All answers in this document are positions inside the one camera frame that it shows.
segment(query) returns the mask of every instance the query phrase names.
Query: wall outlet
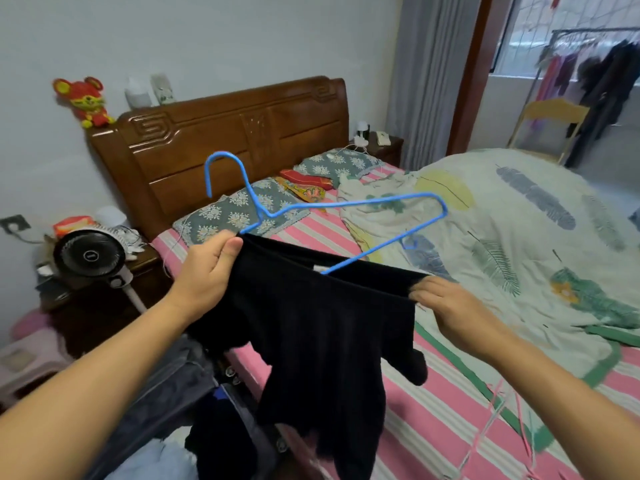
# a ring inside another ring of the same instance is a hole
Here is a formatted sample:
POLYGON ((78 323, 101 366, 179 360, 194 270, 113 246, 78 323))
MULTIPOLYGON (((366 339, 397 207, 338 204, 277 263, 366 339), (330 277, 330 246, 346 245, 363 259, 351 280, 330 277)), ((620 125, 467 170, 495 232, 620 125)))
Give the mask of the wall outlet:
POLYGON ((18 226, 17 232, 31 229, 31 226, 27 222, 27 220, 20 214, 11 217, 5 217, 4 219, 0 219, 0 227, 2 227, 7 234, 12 234, 13 231, 9 229, 9 224, 15 224, 18 226))

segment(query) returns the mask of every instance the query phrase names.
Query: black fan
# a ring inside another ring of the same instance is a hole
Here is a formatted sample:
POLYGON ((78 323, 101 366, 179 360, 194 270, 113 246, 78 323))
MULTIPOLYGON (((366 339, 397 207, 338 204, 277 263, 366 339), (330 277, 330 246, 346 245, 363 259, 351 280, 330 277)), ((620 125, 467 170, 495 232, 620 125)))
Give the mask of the black fan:
POLYGON ((127 294, 140 313, 147 311, 131 287, 133 275, 125 266, 127 243, 101 226, 84 227, 64 235, 53 249, 54 262, 63 275, 105 279, 127 294))

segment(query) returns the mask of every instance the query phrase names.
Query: window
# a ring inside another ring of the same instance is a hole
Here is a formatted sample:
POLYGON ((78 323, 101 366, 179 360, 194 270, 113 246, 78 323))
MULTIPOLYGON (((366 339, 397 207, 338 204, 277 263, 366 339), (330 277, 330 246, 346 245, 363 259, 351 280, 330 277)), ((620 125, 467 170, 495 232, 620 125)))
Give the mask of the window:
MULTIPOLYGON (((640 0, 514 0, 494 74, 534 77, 540 53, 551 39, 552 31, 572 28, 615 28, 640 26, 640 0)), ((608 47, 629 36, 615 32, 603 42, 608 47)))

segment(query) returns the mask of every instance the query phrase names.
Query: plush toy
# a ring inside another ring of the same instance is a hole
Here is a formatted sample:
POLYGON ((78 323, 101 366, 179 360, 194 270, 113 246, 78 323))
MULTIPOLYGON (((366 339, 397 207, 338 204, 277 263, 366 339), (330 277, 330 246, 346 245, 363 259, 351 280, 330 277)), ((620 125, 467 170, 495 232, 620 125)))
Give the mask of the plush toy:
POLYGON ((95 77, 87 77, 76 82, 65 79, 53 81, 53 89, 74 106, 75 115, 82 120, 82 128, 100 127, 115 122, 104 108, 104 98, 100 94, 102 83, 95 77))

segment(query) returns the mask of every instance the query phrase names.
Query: mattress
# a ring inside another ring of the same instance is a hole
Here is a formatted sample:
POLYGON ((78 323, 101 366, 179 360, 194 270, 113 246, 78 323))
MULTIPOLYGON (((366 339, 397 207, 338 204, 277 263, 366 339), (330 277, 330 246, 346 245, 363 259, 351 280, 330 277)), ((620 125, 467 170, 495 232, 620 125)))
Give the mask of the mattress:
MULTIPOLYGON (((370 182, 401 171, 389 165, 364 176, 370 182)), ((336 200, 336 191, 327 192, 327 201, 336 200)), ((153 246, 173 273, 180 270, 187 246, 174 230, 160 234, 153 246)), ((307 248, 353 256, 360 248, 339 217, 338 209, 321 212, 314 209, 308 217, 272 236, 307 248)), ((383 361, 383 381, 387 393, 385 428, 380 437, 372 478, 441 479, 456 478, 456 469, 468 452, 476 432, 491 416, 488 401, 451 362, 414 334, 415 347, 425 354, 429 367, 427 382, 416 387, 383 361)), ((623 347, 622 361, 596 389, 629 411, 640 414, 640 350, 623 347)), ((266 383, 270 367, 251 345, 235 349, 228 358, 256 397, 266 383)), ((322 471, 326 478, 337 479, 330 461, 317 460, 311 444, 292 430, 281 427, 293 453, 307 466, 322 471)), ((470 480, 520 480, 529 464, 519 435, 499 418, 480 443, 465 476, 470 480)), ((554 442, 536 455, 536 472, 545 480, 579 479, 562 448, 554 442)))

